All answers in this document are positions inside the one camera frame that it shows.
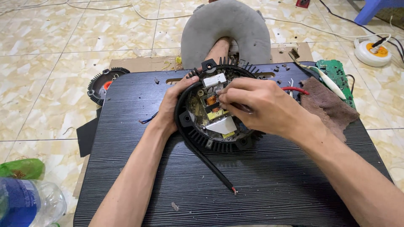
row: hand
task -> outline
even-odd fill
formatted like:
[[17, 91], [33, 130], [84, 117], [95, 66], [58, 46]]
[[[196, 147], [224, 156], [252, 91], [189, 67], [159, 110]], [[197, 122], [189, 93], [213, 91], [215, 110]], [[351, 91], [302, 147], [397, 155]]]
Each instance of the hand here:
[[[297, 133], [304, 133], [308, 122], [320, 120], [301, 107], [272, 80], [236, 78], [218, 94], [221, 108], [238, 117], [247, 128], [292, 141], [298, 136]], [[231, 103], [247, 105], [253, 113], [245, 113]]]
[[160, 107], [158, 108], [158, 114], [151, 122], [159, 126], [163, 126], [164, 130], [169, 135], [177, 131], [177, 126], [175, 125], [174, 121], [174, 109], [178, 101], [178, 96], [187, 87], [191, 86], [192, 84], [198, 81], [199, 81], [198, 76], [193, 76], [189, 79], [184, 77], [174, 86], [167, 89], [163, 101], [161, 102]]

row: person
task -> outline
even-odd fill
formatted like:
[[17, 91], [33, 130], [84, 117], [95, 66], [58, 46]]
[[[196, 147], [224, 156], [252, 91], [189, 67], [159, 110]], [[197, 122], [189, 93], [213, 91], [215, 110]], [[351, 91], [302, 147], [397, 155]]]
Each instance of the person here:
[[[220, 56], [227, 56], [229, 44], [229, 38], [219, 39], [206, 59], [218, 62]], [[146, 127], [90, 227], [141, 226], [164, 146], [177, 130], [174, 122], [177, 97], [198, 80], [197, 76], [183, 78], [167, 90], [158, 114]], [[282, 136], [304, 150], [326, 175], [360, 226], [404, 226], [404, 193], [274, 81], [237, 78], [219, 94], [221, 107], [248, 128]], [[238, 110], [230, 105], [233, 102], [251, 107], [254, 113]]]

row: circuit board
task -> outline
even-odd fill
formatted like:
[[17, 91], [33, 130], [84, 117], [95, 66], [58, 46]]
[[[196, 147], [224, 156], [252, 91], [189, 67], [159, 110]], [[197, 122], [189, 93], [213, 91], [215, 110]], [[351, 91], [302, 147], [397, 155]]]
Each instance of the circuit board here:
[[345, 97], [347, 98], [343, 101], [346, 102], [350, 107], [356, 109], [354, 97], [352, 96], [351, 90], [349, 88], [348, 79], [345, 76], [342, 63], [337, 60], [319, 60], [317, 61], [316, 66], [321, 71], [323, 71], [330, 79], [332, 79], [341, 89], [342, 93], [344, 93]]

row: toothbrush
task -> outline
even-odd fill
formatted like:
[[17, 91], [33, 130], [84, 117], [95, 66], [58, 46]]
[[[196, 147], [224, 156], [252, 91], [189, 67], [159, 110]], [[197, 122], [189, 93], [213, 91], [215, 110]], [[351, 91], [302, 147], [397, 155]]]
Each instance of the toothbrush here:
[[324, 83], [327, 85], [327, 87], [334, 92], [336, 95], [338, 95], [338, 97], [340, 97], [343, 100], [346, 100], [347, 98], [345, 97], [344, 93], [342, 93], [342, 91], [339, 89], [339, 87], [334, 83], [334, 81], [332, 81], [325, 73], [323, 73], [321, 70], [319, 70], [317, 67], [313, 67], [313, 66], [307, 66], [307, 65], [302, 65], [300, 64], [300, 62], [298, 60], [296, 60], [296, 58], [299, 58], [299, 54], [297, 53], [296, 49], [293, 48], [290, 52], [289, 52], [289, 56], [292, 58], [292, 60], [300, 67], [305, 68], [305, 69], [309, 69], [311, 71], [316, 72], [318, 75], [320, 75], [320, 77], [323, 79]]

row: black tabletop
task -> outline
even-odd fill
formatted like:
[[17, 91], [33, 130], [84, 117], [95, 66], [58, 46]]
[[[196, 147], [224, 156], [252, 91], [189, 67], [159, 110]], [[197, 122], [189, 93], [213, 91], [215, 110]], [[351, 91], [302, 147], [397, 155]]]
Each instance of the black tabletop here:
[[[314, 62], [304, 64], [315, 66]], [[273, 72], [275, 65], [257, 68]], [[293, 63], [288, 67], [288, 71], [281, 67], [273, 78], [282, 81], [280, 87], [288, 86], [290, 78], [297, 83], [313, 75]], [[74, 215], [75, 227], [88, 226], [147, 126], [138, 120], [148, 119], [158, 110], [169, 87], [165, 81], [187, 72], [130, 73], [111, 84]], [[344, 134], [351, 149], [391, 180], [360, 120], [351, 123]], [[234, 184], [238, 195], [175, 133], [164, 149], [143, 226], [357, 226], [324, 174], [284, 138], [265, 135], [246, 151], [203, 152]], [[172, 202], [179, 211], [172, 208]]]

